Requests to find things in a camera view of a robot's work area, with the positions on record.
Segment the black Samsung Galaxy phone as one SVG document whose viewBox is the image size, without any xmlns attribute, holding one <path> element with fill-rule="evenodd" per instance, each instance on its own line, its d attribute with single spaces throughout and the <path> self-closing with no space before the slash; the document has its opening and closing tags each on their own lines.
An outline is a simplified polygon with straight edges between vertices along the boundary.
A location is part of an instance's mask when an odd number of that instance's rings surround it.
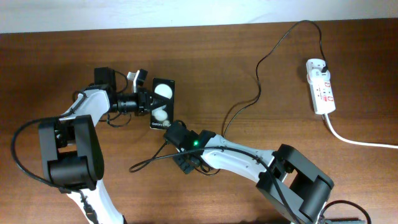
<svg viewBox="0 0 398 224">
<path fill-rule="evenodd" d="M 175 82 L 163 78 L 154 78 L 152 91 L 150 128 L 167 129 L 174 121 Z"/>
</svg>

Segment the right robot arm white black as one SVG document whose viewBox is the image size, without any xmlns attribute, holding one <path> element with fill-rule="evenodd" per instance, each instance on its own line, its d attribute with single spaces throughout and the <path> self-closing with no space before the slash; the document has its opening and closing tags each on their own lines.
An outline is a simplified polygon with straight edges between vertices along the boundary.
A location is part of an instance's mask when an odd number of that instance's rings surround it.
<svg viewBox="0 0 398 224">
<path fill-rule="evenodd" d="M 329 176 L 286 144 L 276 151 L 253 149 L 212 131 L 185 128 L 167 131 L 164 138 L 177 148 L 174 161 L 184 173 L 207 166 L 243 176 L 292 223 L 317 223 L 334 187 Z"/>
</svg>

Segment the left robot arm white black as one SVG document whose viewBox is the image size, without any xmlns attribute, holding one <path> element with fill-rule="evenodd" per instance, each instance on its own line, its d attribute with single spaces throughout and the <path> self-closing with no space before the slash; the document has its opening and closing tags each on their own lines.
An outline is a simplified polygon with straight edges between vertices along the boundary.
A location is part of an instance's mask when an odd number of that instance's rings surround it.
<svg viewBox="0 0 398 224">
<path fill-rule="evenodd" d="M 173 104 L 173 88 L 159 84 L 117 93 L 110 84 L 92 85 L 59 118 L 39 124 L 45 180 L 80 208 L 89 223 L 125 223 L 104 186 L 104 159 L 95 126 L 107 112 L 138 116 Z"/>
</svg>

